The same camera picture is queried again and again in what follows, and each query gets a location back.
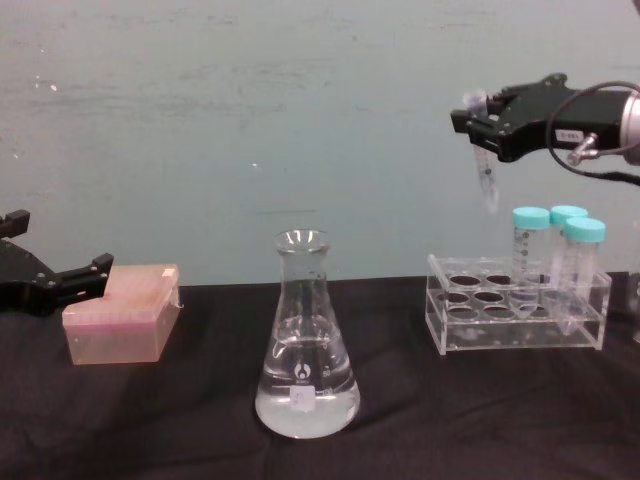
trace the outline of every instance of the label sticker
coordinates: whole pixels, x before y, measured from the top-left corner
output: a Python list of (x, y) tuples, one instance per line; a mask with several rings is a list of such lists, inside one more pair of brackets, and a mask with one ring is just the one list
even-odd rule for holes
[(580, 130), (556, 130), (556, 140), (559, 142), (580, 143), (584, 140), (584, 133)]
[(289, 400), (291, 410), (311, 412), (316, 408), (316, 387), (313, 385), (291, 385)]

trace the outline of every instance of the blue-gray wall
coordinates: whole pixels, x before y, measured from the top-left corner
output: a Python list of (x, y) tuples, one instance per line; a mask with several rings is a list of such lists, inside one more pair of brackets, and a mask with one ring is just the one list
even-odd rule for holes
[(630, 0), (2, 0), (0, 211), (32, 211), (19, 243), (57, 269), (110, 251), (253, 283), (291, 226), (329, 232), (332, 278), (421, 275), (508, 252), (516, 205), (571, 202), (626, 269), (640, 190), (533, 154), (492, 217), (448, 114), (556, 71), (638, 80), (639, 40)]

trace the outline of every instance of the flask label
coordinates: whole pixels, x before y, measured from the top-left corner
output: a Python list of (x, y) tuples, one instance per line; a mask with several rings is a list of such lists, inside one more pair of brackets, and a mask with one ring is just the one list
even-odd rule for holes
[(313, 385), (291, 385), (289, 387), (291, 410), (311, 412), (316, 408), (316, 387)]

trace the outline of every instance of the blue cap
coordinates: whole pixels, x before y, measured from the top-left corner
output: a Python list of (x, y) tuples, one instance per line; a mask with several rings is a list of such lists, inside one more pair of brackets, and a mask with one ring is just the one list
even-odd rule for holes
[(574, 217), (564, 225), (565, 237), (580, 243), (600, 243), (606, 231), (606, 225), (595, 218)]
[(549, 210), (538, 207), (520, 207), (513, 211), (513, 226), (524, 230), (549, 228)]
[(556, 205), (551, 209), (551, 225), (564, 227), (567, 220), (574, 217), (588, 217), (589, 212), (584, 208), (573, 205)]

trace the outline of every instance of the test tube rack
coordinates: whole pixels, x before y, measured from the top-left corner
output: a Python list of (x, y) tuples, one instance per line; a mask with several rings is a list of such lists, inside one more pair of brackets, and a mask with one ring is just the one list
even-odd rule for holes
[(602, 349), (611, 277), (598, 271), (588, 298), (572, 299), (578, 314), (568, 320), (554, 302), (571, 294), (551, 287), (548, 277), (514, 285), (509, 258), (436, 258), (429, 255), (426, 322), (438, 352), (506, 348), (587, 347)]

